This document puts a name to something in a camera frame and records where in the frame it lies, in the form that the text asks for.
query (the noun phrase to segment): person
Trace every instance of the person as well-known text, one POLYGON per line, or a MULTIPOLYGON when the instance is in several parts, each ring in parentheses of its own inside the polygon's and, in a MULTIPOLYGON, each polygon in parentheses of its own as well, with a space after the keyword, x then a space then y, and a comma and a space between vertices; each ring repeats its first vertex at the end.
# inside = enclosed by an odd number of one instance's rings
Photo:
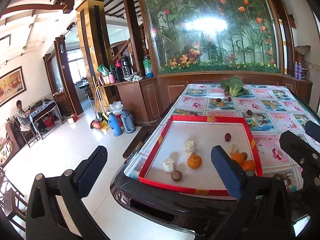
MULTIPOLYGON (((30 131, 30 129, 36 134, 33 125, 31 125, 31 121, 29 119, 29 115, 31 114, 31 110, 24 111, 22 109, 22 102, 21 100, 17 101, 17 119, 20 123, 20 129, 21 131, 30 131)), ((39 119, 37 121, 38 123, 38 130, 41 134, 46 133, 48 130, 45 129, 46 125, 44 122, 39 119)))

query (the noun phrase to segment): red tray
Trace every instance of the red tray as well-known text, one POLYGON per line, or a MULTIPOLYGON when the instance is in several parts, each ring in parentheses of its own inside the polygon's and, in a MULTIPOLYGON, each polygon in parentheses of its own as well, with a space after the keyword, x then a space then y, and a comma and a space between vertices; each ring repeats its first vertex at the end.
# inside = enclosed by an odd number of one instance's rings
POLYGON ((256 174, 262 177, 258 150, 244 118, 173 115, 151 150, 138 179, 142 183, 181 193, 228 196, 210 155, 212 147, 221 145, 227 152, 232 144, 238 145, 240 152, 248 153, 247 160, 255 161, 256 174), (224 140, 226 132, 232 136, 230 142, 224 140), (183 142, 187 140, 195 142, 196 154, 202 158, 202 165, 196 170, 187 165, 189 155, 183 148, 183 142), (165 158, 175 161, 176 169, 182 172, 182 180, 173 181, 171 175, 164 172, 162 162, 165 158))

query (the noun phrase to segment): metal screw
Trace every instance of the metal screw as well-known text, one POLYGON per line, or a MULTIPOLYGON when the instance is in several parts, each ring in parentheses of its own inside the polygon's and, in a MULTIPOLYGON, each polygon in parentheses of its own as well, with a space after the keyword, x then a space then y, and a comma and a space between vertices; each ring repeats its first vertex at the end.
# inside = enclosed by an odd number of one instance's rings
POLYGON ((250 171, 250 170, 247 170, 245 171, 245 174, 249 177, 252 177, 254 175, 254 172, 253 171, 250 171))
POLYGON ((66 170, 63 174, 65 176, 70 176, 73 173, 73 170, 66 170))
POLYGON ((317 185, 317 186, 320 186, 320 179, 319 178, 315 178, 315 184, 317 185))
POLYGON ((42 176, 43 176, 43 175, 42 175, 41 173, 37 174, 37 175, 36 175, 36 180, 41 180, 41 179, 42 179, 42 176))
POLYGON ((277 174, 275 175, 275 177, 276 177, 277 180, 281 180, 281 179, 282 179, 282 176, 281 176, 281 174, 279 174, 279 173, 277 173, 277 174))

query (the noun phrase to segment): glass partition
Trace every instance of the glass partition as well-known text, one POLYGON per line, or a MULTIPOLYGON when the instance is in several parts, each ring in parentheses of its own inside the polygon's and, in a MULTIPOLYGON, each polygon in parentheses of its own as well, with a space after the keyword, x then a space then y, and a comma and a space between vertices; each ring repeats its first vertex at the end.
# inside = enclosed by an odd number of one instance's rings
POLYGON ((279 73, 266 0, 145 0, 159 73, 279 73))

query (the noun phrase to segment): plaid shirt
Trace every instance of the plaid shirt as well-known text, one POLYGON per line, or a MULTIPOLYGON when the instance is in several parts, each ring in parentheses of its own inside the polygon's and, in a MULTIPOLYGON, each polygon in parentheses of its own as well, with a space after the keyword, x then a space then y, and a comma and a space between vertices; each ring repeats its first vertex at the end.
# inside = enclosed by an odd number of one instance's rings
POLYGON ((30 119, 26 112, 23 111, 21 108, 17 107, 17 118, 20 124, 22 125, 30 125, 30 119))

